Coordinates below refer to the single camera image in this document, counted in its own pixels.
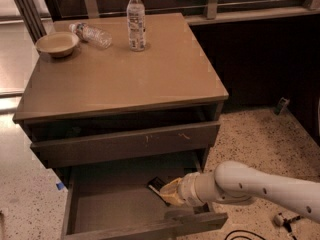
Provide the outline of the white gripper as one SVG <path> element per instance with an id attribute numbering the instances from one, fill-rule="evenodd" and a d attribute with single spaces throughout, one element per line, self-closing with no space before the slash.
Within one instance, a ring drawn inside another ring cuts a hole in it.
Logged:
<path id="1" fill-rule="evenodd" d="M 203 202 L 199 199 L 195 188 L 196 179 L 199 175 L 199 172 L 189 173 L 182 179 L 176 178 L 166 184 L 159 191 L 161 198 L 175 206 L 183 204 L 190 207 L 202 206 Z"/>

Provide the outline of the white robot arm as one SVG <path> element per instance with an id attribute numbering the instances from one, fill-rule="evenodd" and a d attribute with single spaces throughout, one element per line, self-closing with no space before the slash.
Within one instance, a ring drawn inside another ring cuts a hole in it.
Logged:
<path id="1" fill-rule="evenodd" d="M 160 189 L 160 196 L 172 205 L 190 207 L 258 197 L 320 222 L 320 183 L 264 173 L 236 161 L 177 178 Z"/>

